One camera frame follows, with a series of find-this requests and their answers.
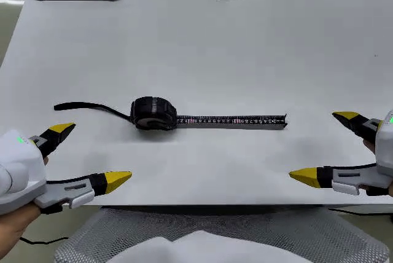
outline white table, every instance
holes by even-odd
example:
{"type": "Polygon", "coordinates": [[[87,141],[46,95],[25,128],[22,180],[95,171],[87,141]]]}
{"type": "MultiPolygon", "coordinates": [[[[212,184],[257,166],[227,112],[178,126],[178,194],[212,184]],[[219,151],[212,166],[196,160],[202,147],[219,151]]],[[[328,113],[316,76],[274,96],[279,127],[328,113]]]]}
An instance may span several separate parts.
{"type": "Polygon", "coordinates": [[[131,170],[95,205],[391,203],[288,172],[374,161],[336,110],[392,107],[392,0],[26,0],[0,70],[0,132],[77,128],[49,179],[131,170]],[[137,131],[100,111],[161,96],[179,114],[288,113],[284,131],[137,131]]]}

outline tape measure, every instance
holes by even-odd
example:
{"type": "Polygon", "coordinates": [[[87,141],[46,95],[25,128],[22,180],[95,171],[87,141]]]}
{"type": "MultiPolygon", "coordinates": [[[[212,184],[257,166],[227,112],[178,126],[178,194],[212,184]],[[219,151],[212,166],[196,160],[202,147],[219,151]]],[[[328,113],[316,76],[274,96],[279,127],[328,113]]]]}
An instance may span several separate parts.
{"type": "Polygon", "coordinates": [[[142,97],[131,104],[130,115],[103,104],[67,102],[54,106],[56,111],[68,109],[99,109],[119,116],[141,130],[174,130],[176,128],[238,128],[282,130],[287,125],[284,116],[179,116],[176,108],[160,97],[142,97]]]}

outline floor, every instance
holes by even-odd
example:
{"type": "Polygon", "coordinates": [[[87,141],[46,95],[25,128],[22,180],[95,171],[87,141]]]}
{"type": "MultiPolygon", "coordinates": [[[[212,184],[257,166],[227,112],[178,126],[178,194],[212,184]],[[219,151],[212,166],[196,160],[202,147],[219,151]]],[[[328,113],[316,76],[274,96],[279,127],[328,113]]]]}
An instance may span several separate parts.
{"type": "MultiPolygon", "coordinates": [[[[0,64],[6,53],[22,5],[23,0],[0,0],[0,64]]],[[[30,240],[54,240],[71,235],[97,210],[98,207],[95,206],[84,206],[76,210],[65,210],[60,214],[43,215],[30,225],[25,237],[30,240]]],[[[393,248],[393,224],[388,216],[344,215],[343,217],[393,248]]],[[[2,262],[53,262],[53,254],[59,244],[61,242],[48,246],[31,246],[20,242],[2,262]]]]}

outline white cloth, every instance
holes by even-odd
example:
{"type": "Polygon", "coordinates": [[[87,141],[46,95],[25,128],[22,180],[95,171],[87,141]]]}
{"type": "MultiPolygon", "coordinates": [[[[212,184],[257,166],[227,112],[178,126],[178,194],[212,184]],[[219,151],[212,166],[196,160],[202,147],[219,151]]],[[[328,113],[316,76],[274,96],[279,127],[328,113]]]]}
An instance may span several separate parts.
{"type": "Polygon", "coordinates": [[[155,237],[126,249],[110,263],[310,263],[284,249],[204,231],[174,242],[155,237]]]}

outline human hand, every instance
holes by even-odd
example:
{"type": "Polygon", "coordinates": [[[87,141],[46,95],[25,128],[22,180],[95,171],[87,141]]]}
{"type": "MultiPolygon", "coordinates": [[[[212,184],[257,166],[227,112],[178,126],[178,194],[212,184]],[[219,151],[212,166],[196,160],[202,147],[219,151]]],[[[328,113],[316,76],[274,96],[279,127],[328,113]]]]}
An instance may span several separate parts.
{"type": "MultiPolygon", "coordinates": [[[[44,159],[44,163],[48,163],[48,158],[44,159]]],[[[40,214],[40,208],[29,203],[14,212],[0,216],[0,260],[18,243],[29,224],[40,214]]]]}
{"type": "MultiPolygon", "coordinates": [[[[363,144],[375,154],[375,144],[368,142],[367,140],[363,140],[363,144]]],[[[393,183],[389,186],[389,195],[393,197],[393,183]]]]}

